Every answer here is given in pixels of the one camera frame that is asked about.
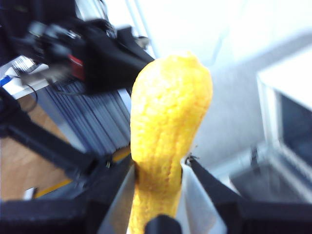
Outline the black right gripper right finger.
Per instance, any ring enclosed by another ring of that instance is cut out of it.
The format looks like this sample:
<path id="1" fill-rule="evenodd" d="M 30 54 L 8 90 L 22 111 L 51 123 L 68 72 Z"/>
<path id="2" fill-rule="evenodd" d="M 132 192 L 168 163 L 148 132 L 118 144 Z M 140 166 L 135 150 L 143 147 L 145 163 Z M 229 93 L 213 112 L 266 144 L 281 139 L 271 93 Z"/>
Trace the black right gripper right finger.
<path id="1" fill-rule="evenodd" d="M 243 198 L 205 170 L 194 157 L 181 161 L 187 224 L 204 234 L 310 234 L 312 206 Z"/>

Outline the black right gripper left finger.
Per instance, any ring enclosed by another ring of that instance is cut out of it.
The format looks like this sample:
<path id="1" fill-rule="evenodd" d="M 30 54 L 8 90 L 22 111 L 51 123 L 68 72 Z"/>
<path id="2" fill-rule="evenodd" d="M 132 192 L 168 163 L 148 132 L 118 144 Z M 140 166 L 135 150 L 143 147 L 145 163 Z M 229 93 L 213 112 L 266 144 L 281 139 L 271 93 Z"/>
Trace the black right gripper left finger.
<path id="1" fill-rule="evenodd" d="M 78 196 L 7 201 L 0 205 L 2 234 L 124 234 L 134 194 L 134 165 L 122 161 Z"/>

